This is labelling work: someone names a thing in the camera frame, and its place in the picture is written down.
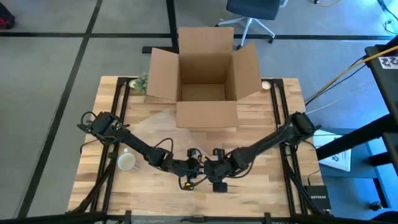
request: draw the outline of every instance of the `wooden table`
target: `wooden table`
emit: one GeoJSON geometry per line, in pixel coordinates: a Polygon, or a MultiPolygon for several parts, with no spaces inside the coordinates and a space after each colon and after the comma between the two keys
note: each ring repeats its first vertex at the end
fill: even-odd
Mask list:
{"type": "MultiPolygon", "coordinates": [[[[118,77],[102,77],[95,99],[94,113],[110,111],[117,79],[118,77]]],[[[299,80],[284,78],[284,85],[289,113],[302,111],[304,102],[299,80]]],[[[279,107],[283,123],[282,106],[279,105],[279,107]]],[[[200,148],[204,154],[211,155],[213,148],[224,148],[228,152],[238,146],[248,146],[275,131],[271,93],[268,90],[263,90],[238,101],[238,128],[192,129],[187,132],[186,130],[179,131],[174,127],[156,133],[142,132],[142,127],[146,125],[140,125],[140,122],[161,111],[171,110],[172,112],[174,109],[175,103],[173,102],[145,97],[135,90],[130,91],[124,123],[131,124],[132,132],[150,145],[156,144],[167,136],[172,136],[175,141],[175,158],[178,159],[186,159],[186,147],[192,146],[192,144],[200,148]]],[[[171,121],[164,121],[161,126],[172,125],[170,124],[173,122],[172,118],[173,116],[171,121]]],[[[94,137],[87,135],[85,141],[91,140],[94,140],[94,137]]],[[[169,142],[165,142],[162,147],[168,149],[169,142]]],[[[94,186],[101,151],[102,145],[98,142],[88,144],[83,148],[68,205],[69,210],[75,208],[94,186]]],[[[272,217],[290,216],[280,151],[277,147],[261,154],[256,159],[252,171],[245,178],[226,179],[225,181],[228,183],[228,193],[226,194],[212,192],[212,186],[208,182],[202,183],[193,192],[182,191],[178,186],[177,176],[161,172],[149,166],[142,156],[135,155],[139,166],[138,170],[122,172],[116,168],[109,202],[109,214],[123,215],[126,210],[131,210],[133,215],[156,216],[261,217],[264,212],[271,213],[272,217]]],[[[306,184],[307,176],[319,169],[315,150],[311,145],[303,142],[299,145],[297,157],[302,179],[306,184]]],[[[311,183],[322,185],[322,177],[319,172],[311,175],[311,183]]],[[[297,191],[293,184],[292,186],[296,211],[299,212],[297,191]]],[[[101,209],[102,198],[103,191],[99,197],[99,209],[101,209]]]]}

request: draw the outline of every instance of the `yellow cable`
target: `yellow cable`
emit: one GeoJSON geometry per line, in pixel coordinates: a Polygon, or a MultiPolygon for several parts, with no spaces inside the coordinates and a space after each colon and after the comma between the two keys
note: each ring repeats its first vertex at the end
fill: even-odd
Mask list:
{"type": "Polygon", "coordinates": [[[318,2],[317,4],[318,4],[319,6],[322,6],[322,7],[330,7],[330,6],[335,5],[335,4],[337,4],[337,3],[341,2],[341,1],[342,1],[342,0],[338,0],[337,2],[334,2],[334,3],[330,4],[330,5],[320,4],[319,2],[318,2]]]}
{"type": "Polygon", "coordinates": [[[393,50],[398,50],[398,46],[395,47],[391,47],[390,49],[387,49],[383,52],[380,52],[378,54],[375,54],[373,56],[370,56],[364,60],[360,60],[358,62],[356,62],[355,64],[353,64],[352,66],[350,66],[350,68],[347,68],[345,71],[341,72],[338,76],[336,76],[334,79],[332,79],[330,82],[328,82],[326,85],[324,85],[319,91],[317,91],[316,93],[314,93],[312,96],[310,96],[309,98],[307,98],[305,101],[307,102],[308,100],[311,100],[314,96],[318,95],[319,93],[323,92],[326,88],[328,88],[328,86],[330,86],[331,84],[333,84],[334,82],[337,81],[337,79],[339,79],[340,77],[342,77],[344,74],[346,74],[347,72],[349,72],[351,69],[357,67],[358,65],[361,65],[362,63],[368,62],[374,58],[380,57],[386,53],[392,52],[393,50]]]}

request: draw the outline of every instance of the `chair base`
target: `chair base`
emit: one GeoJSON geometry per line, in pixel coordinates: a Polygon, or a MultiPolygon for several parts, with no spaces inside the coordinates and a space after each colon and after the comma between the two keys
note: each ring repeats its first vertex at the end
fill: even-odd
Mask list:
{"type": "Polygon", "coordinates": [[[217,25],[215,25],[215,27],[219,27],[219,26],[226,25],[226,24],[235,24],[235,23],[240,22],[243,19],[247,19],[247,22],[246,22],[246,25],[245,25],[245,28],[244,28],[241,44],[239,44],[236,47],[236,50],[239,50],[244,45],[244,41],[246,39],[246,36],[248,34],[248,29],[249,29],[249,26],[250,26],[252,21],[256,21],[258,24],[260,24],[260,26],[262,26],[262,28],[264,28],[266,31],[268,31],[271,34],[272,38],[270,40],[268,40],[268,43],[270,43],[270,44],[273,43],[273,41],[275,39],[275,34],[273,33],[273,31],[271,31],[268,27],[266,27],[260,20],[255,19],[255,18],[238,17],[238,18],[235,18],[235,19],[230,19],[228,21],[221,21],[217,25]]]}

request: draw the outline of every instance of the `office chair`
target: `office chair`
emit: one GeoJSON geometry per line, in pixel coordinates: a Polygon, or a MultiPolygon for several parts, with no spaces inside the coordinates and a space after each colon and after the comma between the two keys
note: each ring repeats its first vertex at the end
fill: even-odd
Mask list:
{"type": "Polygon", "coordinates": [[[280,0],[228,0],[226,10],[241,15],[242,17],[219,22],[216,27],[226,24],[234,24],[243,19],[247,19],[241,44],[236,47],[236,49],[239,50],[243,46],[251,22],[256,21],[271,33],[272,38],[268,41],[271,44],[275,39],[275,34],[260,22],[259,19],[274,20],[278,14],[279,6],[280,0]]]}

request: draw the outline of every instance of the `sticker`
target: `sticker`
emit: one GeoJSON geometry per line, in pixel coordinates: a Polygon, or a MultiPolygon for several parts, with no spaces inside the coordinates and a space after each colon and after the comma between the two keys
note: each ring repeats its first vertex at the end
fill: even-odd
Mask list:
{"type": "Polygon", "coordinates": [[[398,69],[398,57],[379,57],[383,69],[398,69]]]}

